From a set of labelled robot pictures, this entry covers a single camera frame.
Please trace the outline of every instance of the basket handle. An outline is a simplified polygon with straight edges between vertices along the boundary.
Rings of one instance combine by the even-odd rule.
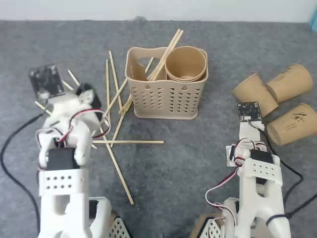
[[[125,65],[125,77],[138,79],[139,81],[147,81],[145,75],[145,67],[138,63],[139,59],[146,57],[161,58],[167,47],[160,47],[155,49],[146,49],[140,47],[133,47],[129,49]]]

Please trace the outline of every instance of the utensil holder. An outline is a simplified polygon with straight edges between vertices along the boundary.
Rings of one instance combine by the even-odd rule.
[[[141,58],[161,58],[166,47],[144,49],[133,47],[128,51],[125,76],[134,103],[134,114],[139,118],[194,119],[198,104],[208,79],[208,67],[199,81],[176,82],[167,80],[165,68],[156,81],[148,81],[145,67],[138,63]]]

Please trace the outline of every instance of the brown paper cup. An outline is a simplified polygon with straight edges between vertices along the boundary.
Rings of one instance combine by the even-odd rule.
[[[274,99],[281,103],[311,91],[313,79],[304,66],[292,64],[286,71],[267,83],[266,86]]]
[[[300,104],[267,125],[271,140],[286,145],[317,133],[317,114],[307,104]]]
[[[206,69],[207,59],[204,53],[191,46],[172,50],[165,61],[169,78],[178,82],[194,82],[204,75]]]
[[[258,102],[262,117],[265,117],[278,107],[277,102],[256,73],[240,83],[232,91],[232,94],[243,103]]]

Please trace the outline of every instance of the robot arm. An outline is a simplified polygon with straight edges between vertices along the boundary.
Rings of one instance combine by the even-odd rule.
[[[30,78],[38,98],[53,105],[52,115],[36,132],[41,168],[39,238],[107,237],[111,204],[104,197],[89,198],[85,168],[92,132],[99,129],[103,118],[101,103],[88,84],[82,84],[76,94],[65,93],[55,65],[31,70]],[[63,197],[69,198],[65,210]]]
[[[267,151],[258,128],[264,130],[257,102],[239,103],[239,142],[226,146],[227,166],[235,167],[240,177],[238,198],[221,204],[225,217],[220,237],[291,238],[284,214],[280,158]]]

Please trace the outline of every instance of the black wire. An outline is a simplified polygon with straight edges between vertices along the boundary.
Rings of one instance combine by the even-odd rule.
[[[37,232],[38,234],[40,233],[40,212],[39,212],[39,207],[36,203],[36,200],[34,198],[34,196],[32,195],[32,193],[18,180],[16,179],[6,168],[5,164],[4,164],[4,153],[6,148],[8,147],[8,145],[10,144],[11,140],[14,138],[14,136],[16,136],[21,130],[23,130],[24,128],[26,128],[28,125],[34,123],[38,118],[42,117],[44,115],[45,112],[37,115],[36,117],[30,119],[29,121],[27,121],[26,123],[24,123],[21,127],[19,127],[16,131],[14,131],[5,141],[2,149],[1,149],[1,153],[0,153],[0,162],[1,162],[1,168],[3,169],[4,173],[15,183],[17,184],[27,195],[28,197],[31,199],[33,207],[34,207],[34,211],[35,211],[35,215],[36,215],[36,223],[37,223]]]

